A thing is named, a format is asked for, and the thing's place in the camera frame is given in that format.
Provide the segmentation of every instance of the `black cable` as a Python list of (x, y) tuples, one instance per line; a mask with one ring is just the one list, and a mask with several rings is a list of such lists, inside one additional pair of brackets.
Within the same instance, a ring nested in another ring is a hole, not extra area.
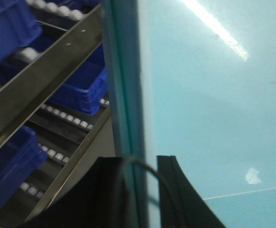
[(174, 198), (174, 195), (172, 194), (172, 191), (167, 183), (167, 181), (164, 179), (164, 177), (159, 174), (155, 169), (153, 169), (150, 165), (146, 164), (145, 162), (141, 161), (140, 159), (134, 157), (134, 156), (126, 156), (123, 157), (123, 162), (121, 164), (121, 167), (119, 169), (119, 171), (117, 172), (117, 176), (116, 176), (116, 181), (115, 181), (115, 186), (113, 189), (113, 199), (112, 199), (112, 213), (111, 213), (111, 217), (110, 217), (110, 228), (119, 228), (118, 225), (116, 225), (117, 223), (117, 209), (120, 206), (120, 203), (117, 202), (118, 198), (118, 194), (121, 192), (121, 181), (122, 181), (122, 176), (125, 173), (125, 169), (129, 164), (134, 164), (134, 165), (138, 165), (139, 167), (141, 167), (142, 169), (149, 171), (154, 177), (156, 177), (159, 181), (159, 183), (165, 188), (170, 201), (172, 203), (172, 206), (174, 207), (174, 214), (176, 217), (176, 227), (181, 228), (181, 221), (180, 221), (180, 209), (177, 207), (176, 204), (176, 200)]

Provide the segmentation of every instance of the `blue plastic crate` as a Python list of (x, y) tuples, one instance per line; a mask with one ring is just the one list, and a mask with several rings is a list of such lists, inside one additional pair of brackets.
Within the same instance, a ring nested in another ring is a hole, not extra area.
[(21, 183), (47, 158), (35, 132), (21, 127), (0, 149), (0, 209)]
[(100, 108), (100, 100), (108, 90), (102, 45), (49, 98), (49, 101), (88, 115)]
[[(53, 42), (48, 38), (39, 37), (30, 44), (30, 47), (42, 52)], [(19, 71), (20, 69), (12, 64), (0, 63), (0, 84), (7, 83)], [(88, 115), (94, 115), (99, 110), (100, 100), (107, 90), (107, 73), (101, 45), (49, 98), (49, 101)]]
[(0, 0), (0, 61), (40, 33), (41, 27), (25, 0)]

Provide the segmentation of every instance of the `metal rail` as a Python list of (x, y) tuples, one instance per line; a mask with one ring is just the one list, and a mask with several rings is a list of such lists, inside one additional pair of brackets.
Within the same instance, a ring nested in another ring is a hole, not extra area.
[(0, 89), (0, 147), (102, 42), (101, 7)]

